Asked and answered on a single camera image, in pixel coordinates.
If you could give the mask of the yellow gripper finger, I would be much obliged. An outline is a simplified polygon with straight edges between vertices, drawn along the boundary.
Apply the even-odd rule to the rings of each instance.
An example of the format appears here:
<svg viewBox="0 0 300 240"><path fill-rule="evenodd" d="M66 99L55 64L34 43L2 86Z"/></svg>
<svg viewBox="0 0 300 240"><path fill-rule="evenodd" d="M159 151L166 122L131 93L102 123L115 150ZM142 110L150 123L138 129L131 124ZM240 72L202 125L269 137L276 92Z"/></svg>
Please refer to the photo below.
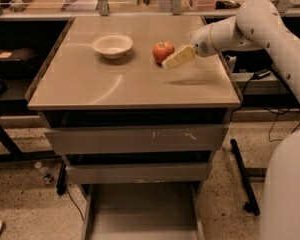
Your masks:
<svg viewBox="0 0 300 240"><path fill-rule="evenodd" d="M163 62L162 67L165 70L174 69L180 65L194 60L196 50L192 45L183 45L175 53L169 55Z"/></svg>

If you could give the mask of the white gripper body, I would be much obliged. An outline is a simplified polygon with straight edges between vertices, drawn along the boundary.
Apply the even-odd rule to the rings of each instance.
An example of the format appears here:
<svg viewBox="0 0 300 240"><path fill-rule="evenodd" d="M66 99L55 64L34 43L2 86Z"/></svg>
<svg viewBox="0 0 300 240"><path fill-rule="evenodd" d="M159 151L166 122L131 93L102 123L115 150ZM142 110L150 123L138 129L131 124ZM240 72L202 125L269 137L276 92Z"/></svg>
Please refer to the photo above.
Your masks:
<svg viewBox="0 0 300 240"><path fill-rule="evenodd" d="M212 24L204 25L190 33L190 44L200 57L209 57L218 53L212 40Z"/></svg>

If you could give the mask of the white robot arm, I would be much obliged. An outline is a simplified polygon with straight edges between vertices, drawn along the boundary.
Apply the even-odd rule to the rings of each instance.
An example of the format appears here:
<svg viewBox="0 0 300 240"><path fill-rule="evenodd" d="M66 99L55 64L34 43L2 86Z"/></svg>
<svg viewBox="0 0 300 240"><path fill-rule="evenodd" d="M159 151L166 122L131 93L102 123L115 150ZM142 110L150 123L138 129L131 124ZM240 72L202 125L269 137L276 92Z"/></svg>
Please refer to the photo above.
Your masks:
<svg viewBox="0 0 300 240"><path fill-rule="evenodd" d="M257 49L270 56L274 75L300 107L300 39L269 0L245 0L235 16L192 32L189 43L168 56L163 68L176 68L196 56ZM300 240L300 129L283 139L269 160L259 239Z"/></svg>

